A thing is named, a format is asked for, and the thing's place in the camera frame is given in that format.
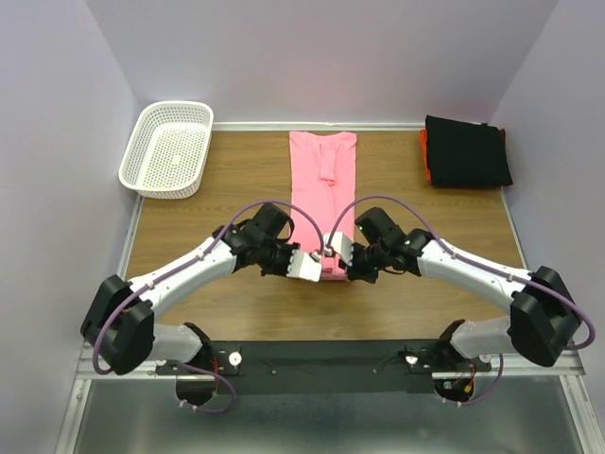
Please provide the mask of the pink t shirt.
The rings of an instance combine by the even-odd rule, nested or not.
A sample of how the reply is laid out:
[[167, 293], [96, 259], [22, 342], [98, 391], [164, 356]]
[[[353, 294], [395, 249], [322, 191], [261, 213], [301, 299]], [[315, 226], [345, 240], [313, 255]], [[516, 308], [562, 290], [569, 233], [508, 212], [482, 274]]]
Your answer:
[[354, 210], [343, 218], [340, 214], [355, 200], [356, 143], [356, 134], [347, 131], [289, 134], [290, 202], [307, 213], [324, 234], [337, 224], [341, 233], [354, 236]]

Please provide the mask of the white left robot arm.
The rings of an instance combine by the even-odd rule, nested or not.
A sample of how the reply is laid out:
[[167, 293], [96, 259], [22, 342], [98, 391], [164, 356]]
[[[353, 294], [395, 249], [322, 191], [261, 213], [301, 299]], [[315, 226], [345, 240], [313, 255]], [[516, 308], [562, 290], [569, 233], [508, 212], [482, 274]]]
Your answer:
[[273, 203], [237, 224], [216, 229], [196, 249], [143, 276], [114, 274], [99, 286], [80, 328], [93, 348], [100, 375], [125, 375], [147, 360], [178, 362], [190, 374], [210, 359], [210, 339], [192, 323], [159, 322], [166, 311], [199, 288], [257, 265], [263, 274], [285, 276], [298, 247], [283, 238], [294, 221]]

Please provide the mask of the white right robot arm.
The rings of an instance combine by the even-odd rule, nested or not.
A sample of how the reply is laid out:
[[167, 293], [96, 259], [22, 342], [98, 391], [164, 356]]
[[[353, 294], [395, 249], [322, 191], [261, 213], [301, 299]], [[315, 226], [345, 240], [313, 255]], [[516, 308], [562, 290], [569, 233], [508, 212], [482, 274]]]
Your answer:
[[548, 268], [527, 271], [467, 254], [422, 229], [404, 232], [381, 208], [354, 222], [366, 242], [353, 243], [339, 266], [351, 281], [375, 283], [380, 272], [411, 273], [462, 288], [504, 311], [501, 318], [452, 322], [434, 354], [454, 371], [482, 355], [518, 354], [553, 366], [579, 328], [579, 316], [562, 302], [570, 295], [560, 275]]

